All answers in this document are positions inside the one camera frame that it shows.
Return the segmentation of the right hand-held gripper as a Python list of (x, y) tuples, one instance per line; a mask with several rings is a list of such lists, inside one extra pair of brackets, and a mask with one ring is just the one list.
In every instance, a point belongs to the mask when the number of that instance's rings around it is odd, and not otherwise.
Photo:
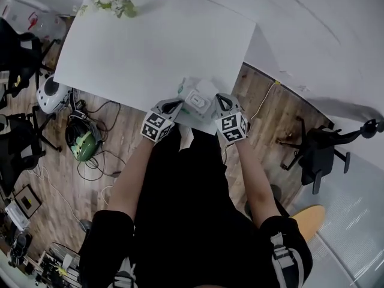
[(232, 95), (217, 93), (215, 98), (218, 131), (227, 143), (245, 139), (249, 131), (249, 121), (238, 101)]

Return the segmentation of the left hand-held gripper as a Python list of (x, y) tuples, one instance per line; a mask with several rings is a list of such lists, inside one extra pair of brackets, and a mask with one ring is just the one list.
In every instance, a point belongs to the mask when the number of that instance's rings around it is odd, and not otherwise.
[(161, 141), (175, 126), (184, 101), (168, 99), (159, 101), (145, 116), (140, 133), (154, 143)]

